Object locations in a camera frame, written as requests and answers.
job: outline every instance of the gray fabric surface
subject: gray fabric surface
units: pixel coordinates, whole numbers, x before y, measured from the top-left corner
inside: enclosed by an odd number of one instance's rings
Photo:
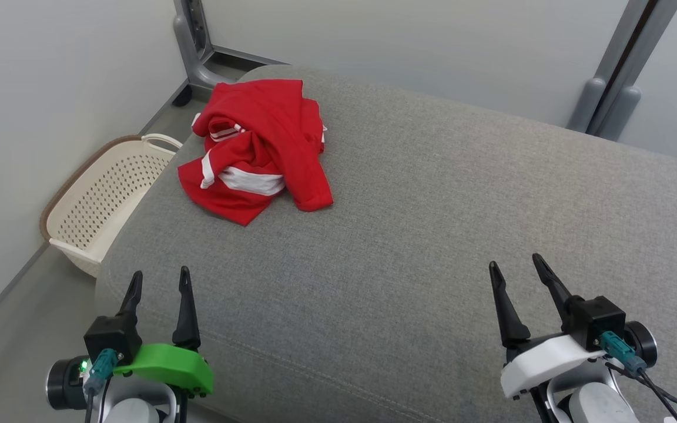
[[[574,294],[605,295],[656,335],[650,375],[677,395],[677,159],[531,120],[285,65],[328,131],[334,206],[280,195],[249,227],[180,189],[175,166],[104,260],[96,299],[114,313],[135,270],[139,330],[169,342],[179,267],[190,267],[216,374],[202,404],[241,421],[538,421],[500,391],[487,263],[497,260],[533,335],[559,330],[530,254]],[[640,421],[650,391],[622,381]]]

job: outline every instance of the white stripe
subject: white stripe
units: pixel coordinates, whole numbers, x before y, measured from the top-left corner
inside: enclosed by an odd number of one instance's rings
[[[222,142],[225,139],[230,139],[231,137],[236,137],[239,135],[239,132],[234,132],[234,134],[231,134],[230,136],[225,136],[225,137],[215,137],[213,141],[215,142]]]
[[[284,189],[282,174],[256,174],[229,166],[218,175],[230,189],[246,193],[272,196]]]
[[[223,129],[223,131],[211,132],[210,137],[228,136],[228,134],[234,134],[236,131],[234,128]]]
[[[210,185],[213,185],[215,180],[216,176],[213,174],[213,167],[210,166],[210,150],[208,150],[202,158],[202,182],[200,183],[200,189],[206,190]]]

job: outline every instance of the robotic arm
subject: robotic arm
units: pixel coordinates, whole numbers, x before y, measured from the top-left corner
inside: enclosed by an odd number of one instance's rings
[[[213,372],[198,354],[190,270],[182,267],[180,272],[174,345],[143,345],[136,328],[142,282],[142,272],[136,271],[120,311],[99,316],[89,327],[83,337],[88,355],[51,367],[46,398],[52,408],[84,409],[85,421],[95,410],[99,423],[185,423],[188,399],[213,392]]]
[[[655,338],[605,297],[593,300],[572,295],[545,259],[532,255],[540,280],[548,287],[561,316],[561,332],[531,338],[505,292],[497,263],[490,263],[492,294],[505,347],[506,365],[500,378],[503,394],[519,399],[530,394],[543,423],[639,423],[621,394],[613,371],[634,378],[655,391],[672,418],[669,400],[677,398],[651,382],[646,369],[658,359]],[[572,391],[561,401],[556,394]]]

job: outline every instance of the black cable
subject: black cable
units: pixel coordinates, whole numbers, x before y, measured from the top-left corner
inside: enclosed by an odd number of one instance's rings
[[[86,402],[88,407],[85,409],[85,423],[91,423],[91,417],[93,413],[93,391],[88,392],[88,401]]]
[[[106,402],[106,393],[108,392],[108,384],[111,383],[111,375],[106,380],[106,385],[104,385],[104,394],[101,396],[101,414],[99,414],[99,421],[98,423],[101,423],[103,421],[103,407],[104,403]]]
[[[672,406],[670,405],[670,402],[667,401],[667,398],[663,397],[662,392],[660,392],[660,390],[658,389],[658,386],[655,385],[652,382],[652,380],[649,378],[649,375],[647,375],[647,372],[645,372],[645,370],[643,370],[643,369],[639,369],[639,375],[641,375],[643,380],[645,382],[647,382],[647,385],[649,386],[649,388],[653,392],[655,392],[655,395],[658,396],[658,398],[660,398],[660,401],[663,402],[663,405],[665,406],[665,408],[668,409],[668,411],[670,412],[672,417],[675,419],[675,421],[677,421],[677,412],[675,412],[675,409],[672,408]]]
[[[631,374],[628,370],[615,366],[615,364],[612,363],[605,363],[605,366],[615,370],[618,373],[621,373],[621,375],[624,375],[624,377],[631,378],[632,380],[636,380],[638,383],[641,383],[642,385],[646,386],[647,388],[650,388],[647,381],[643,380],[641,377],[634,377],[634,375]],[[660,391],[661,394],[663,394],[663,397],[666,397],[672,402],[675,402],[677,404],[677,398],[672,396],[671,394],[668,393],[668,391],[665,391],[663,388],[660,388],[659,386],[655,385],[655,387]]]

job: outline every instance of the black caster wheel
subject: black caster wheel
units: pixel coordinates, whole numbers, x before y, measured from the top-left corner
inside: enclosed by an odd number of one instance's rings
[[[179,93],[176,99],[172,101],[172,105],[174,107],[182,107],[187,105],[190,100],[193,99],[193,88],[189,85],[185,86],[185,88],[182,89],[182,92]]]

